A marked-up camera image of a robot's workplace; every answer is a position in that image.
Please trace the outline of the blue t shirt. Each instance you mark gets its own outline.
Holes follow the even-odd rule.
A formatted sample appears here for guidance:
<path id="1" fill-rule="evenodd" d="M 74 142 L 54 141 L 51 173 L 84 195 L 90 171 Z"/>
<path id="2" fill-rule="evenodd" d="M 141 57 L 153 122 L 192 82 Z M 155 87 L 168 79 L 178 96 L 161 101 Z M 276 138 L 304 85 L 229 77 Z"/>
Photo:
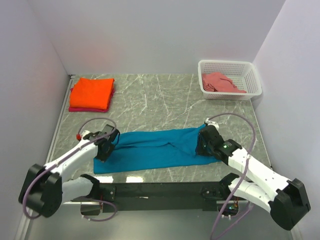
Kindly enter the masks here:
<path id="1" fill-rule="evenodd" d="M 105 162 L 93 159 L 94 174 L 208 165 L 218 160 L 196 154 L 199 130 L 204 126 L 161 131 L 125 132 Z"/>

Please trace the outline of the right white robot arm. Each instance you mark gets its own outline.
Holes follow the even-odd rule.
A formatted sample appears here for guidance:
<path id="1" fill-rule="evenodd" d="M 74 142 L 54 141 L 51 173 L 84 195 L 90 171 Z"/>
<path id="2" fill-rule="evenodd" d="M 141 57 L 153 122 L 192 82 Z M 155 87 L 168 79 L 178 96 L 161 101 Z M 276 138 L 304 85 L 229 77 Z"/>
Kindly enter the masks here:
<path id="1" fill-rule="evenodd" d="M 236 141 L 223 140 L 214 125 L 199 130 L 196 153 L 222 161 L 249 178 L 246 181 L 229 173 L 219 182 L 222 198 L 235 196 L 263 208 L 284 230 L 290 231 L 311 210 L 305 185 L 299 179 L 290 180 L 276 173 Z"/>

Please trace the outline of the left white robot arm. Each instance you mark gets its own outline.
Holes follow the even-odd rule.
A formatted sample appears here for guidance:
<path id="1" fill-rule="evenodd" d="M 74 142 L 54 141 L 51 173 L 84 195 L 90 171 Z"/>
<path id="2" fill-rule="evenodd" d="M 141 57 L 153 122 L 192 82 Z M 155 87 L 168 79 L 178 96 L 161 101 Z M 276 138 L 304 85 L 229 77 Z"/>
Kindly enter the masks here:
<path id="1" fill-rule="evenodd" d="M 61 204 L 77 198 L 101 201 L 100 181 L 89 174 L 71 180 L 71 174 L 85 162 L 98 159 L 106 161 L 115 148 L 113 141 L 119 136 L 116 124 L 106 124 L 103 130 L 91 132 L 79 130 L 78 144 L 59 158 L 45 164 L 32 165 L 25 177 L 18 201 L 24 215 L 31 209 L 45 218 L 51 217 Z"/>

